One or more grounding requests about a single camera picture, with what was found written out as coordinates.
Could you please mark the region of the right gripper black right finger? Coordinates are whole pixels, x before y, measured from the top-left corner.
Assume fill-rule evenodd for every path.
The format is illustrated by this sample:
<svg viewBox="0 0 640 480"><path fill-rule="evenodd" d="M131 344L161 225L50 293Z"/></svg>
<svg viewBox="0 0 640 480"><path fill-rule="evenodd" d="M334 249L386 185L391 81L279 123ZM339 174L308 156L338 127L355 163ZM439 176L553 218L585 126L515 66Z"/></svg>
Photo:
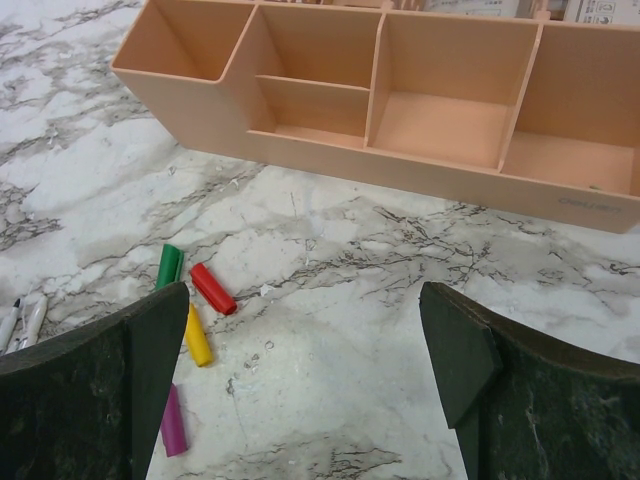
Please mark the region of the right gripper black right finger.
<svg viewBox="0 0 640 480"><path fill-rule="evenodd" d="M638 478L638 364L558 340L443 283L425 283L419 307L468 478Z"/></svg>

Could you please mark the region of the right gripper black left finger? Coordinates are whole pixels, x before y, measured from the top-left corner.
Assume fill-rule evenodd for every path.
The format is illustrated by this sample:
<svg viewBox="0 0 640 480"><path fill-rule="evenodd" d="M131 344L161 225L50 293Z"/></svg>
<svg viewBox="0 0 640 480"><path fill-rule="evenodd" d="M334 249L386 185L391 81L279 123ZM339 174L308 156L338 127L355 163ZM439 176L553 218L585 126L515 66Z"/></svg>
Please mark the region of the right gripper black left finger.
<svg viewBox="0 0 640 480"><path fill-rule="evenodd" d="M143 479L186 328L170 284L1 358L4 479Z"/></svg>

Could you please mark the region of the red pen cap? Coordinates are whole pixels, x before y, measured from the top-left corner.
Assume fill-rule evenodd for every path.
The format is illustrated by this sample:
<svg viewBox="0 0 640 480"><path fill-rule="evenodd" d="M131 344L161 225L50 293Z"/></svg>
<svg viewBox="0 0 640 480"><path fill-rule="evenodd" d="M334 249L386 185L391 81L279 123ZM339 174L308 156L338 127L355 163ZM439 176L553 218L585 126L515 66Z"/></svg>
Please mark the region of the red pen cap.
<svg viewBox="0 0 640 480"><path fill-rule="evenodd" d="M190 275L196 290L214 310L223 315L231 315L237 310L236 301L203 263L195 264Z"/></svg>

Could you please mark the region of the purple pen cap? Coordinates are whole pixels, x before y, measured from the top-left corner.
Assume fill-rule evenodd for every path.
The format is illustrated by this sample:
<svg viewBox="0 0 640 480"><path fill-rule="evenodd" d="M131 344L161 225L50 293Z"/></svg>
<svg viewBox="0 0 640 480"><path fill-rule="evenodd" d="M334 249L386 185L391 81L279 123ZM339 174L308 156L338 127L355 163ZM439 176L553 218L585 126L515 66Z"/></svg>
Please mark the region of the purple pen cap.
<svg viewBox="0 0 640 480"><path fill-rule="evenodd" d="M160 431L167 457L177 456L188 450L178 389L174 384L170 386Z"/></svg>

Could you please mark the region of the white pen red ink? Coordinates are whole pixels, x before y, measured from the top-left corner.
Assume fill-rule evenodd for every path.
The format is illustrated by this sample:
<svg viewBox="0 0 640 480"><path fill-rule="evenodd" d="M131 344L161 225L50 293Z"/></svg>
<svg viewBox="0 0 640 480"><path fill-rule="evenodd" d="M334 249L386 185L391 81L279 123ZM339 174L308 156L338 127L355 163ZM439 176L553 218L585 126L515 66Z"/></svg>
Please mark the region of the white pen red ink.
<svg viewBox="0 0 640 480"><path fill-rule="evenodd" d="M48 298L42 295L36 302L31 315L26 323L26 333L20 343L22 349L35 345L43 325L48 308Z"/></svg>

